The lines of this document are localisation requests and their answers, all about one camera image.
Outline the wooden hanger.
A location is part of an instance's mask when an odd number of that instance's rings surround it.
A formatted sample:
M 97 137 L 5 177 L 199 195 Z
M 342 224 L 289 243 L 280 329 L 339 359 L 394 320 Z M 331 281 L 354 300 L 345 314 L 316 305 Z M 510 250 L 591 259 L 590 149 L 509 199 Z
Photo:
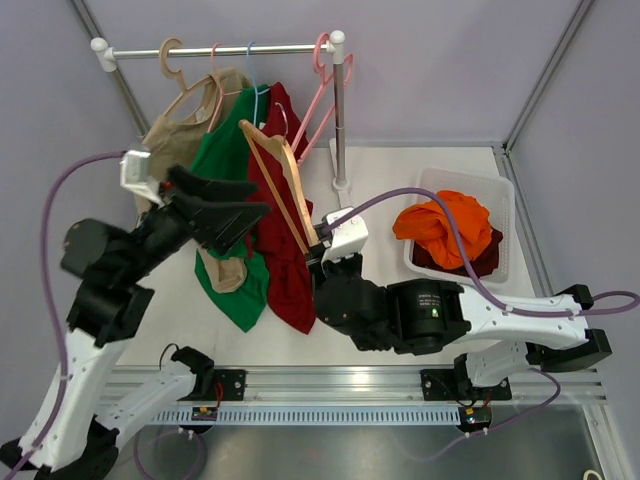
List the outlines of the wooden hanger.
M 239 122 L 249 146 L 249 180 L 257 185 L 253 200 L 270 208 L 256 227 L 260 249 L 283 248 L 307 256 L 319 240 L 289 141 L 298 125 L 290 105 L 282 99 L 271 102 L 262 126 Z

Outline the orange t shirt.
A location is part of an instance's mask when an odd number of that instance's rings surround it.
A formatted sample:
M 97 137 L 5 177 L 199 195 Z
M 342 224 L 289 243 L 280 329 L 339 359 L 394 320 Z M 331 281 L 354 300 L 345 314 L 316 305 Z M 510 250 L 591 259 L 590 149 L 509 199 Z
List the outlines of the orange t shirt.
M 474 197 L 460 192 L 441 190 L 438 196 L 454 216 L 469 261 L 474 260 L 491 242 L 489 211 Z M 434 201 L 403 210 L 392 231 L 398 240 L 410 240 L 427 250 L 444 269 L 464 266 L 448 218 Z

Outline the maroon t shirt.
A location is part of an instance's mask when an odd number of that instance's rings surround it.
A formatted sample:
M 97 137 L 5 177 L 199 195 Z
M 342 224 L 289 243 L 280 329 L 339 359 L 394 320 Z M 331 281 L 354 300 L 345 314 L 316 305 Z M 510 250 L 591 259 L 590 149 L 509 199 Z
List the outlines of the maroon t shirt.
M 470 261 L 470 264 L 478 277 L 490 275 L 498 268 L 499 246 L 502 240 L 503 233 L 499 230 L 493 229 L 489 245 L 478 257 Z M 468 272 L 464 266 L 455 269 L 444 269 L 433 260 L 431 254 L 427 250 L 416 243 L 413 243 L 412 263 L 418 267 L 468 277 Z

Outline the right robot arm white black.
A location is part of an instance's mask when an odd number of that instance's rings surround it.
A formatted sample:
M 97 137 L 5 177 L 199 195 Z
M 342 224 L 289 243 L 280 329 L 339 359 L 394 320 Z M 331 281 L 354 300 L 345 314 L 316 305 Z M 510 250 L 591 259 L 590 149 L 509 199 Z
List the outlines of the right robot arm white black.
M 450 368 L 422 370 L 427 401 L 509 400 L 512 374 L 532 367 L 544 373 L 586 370 L 612 353 L 606 333 L 585 319 L 503 314 L 477 290 L 449 281 L 378 286 L 363 278 L 361 254 L 331 260 L 325 251 L 316 245 L 307 256 L 315 313 L 358 350 L 422 356 L 451 344 L 492 341 L 482 351 L 458 355 Z

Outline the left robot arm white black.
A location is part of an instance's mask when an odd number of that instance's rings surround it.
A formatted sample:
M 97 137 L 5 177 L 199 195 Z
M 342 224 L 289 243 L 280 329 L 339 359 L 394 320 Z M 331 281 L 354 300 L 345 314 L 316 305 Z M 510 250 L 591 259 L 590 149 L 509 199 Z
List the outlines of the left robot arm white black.
M 141 280 L 189 241 L 219 254 L 243 242 L 269 212 L 253 200 L 256 189 L 252 182 L 204 179 L 174 166 L 159 186 L 159 205 L 136 229 L 85 219 L 68 230 L 61 266 L 80 285 L 66 319 L 61 362 L 29 430 L 2 446 L 4 465 L 39 479 L 102 479 L 153 417 L 176 401 L 214 390 L 214 361 L 182 347 L 107 412 L 96 410 L 151 303 L 154 292 Z

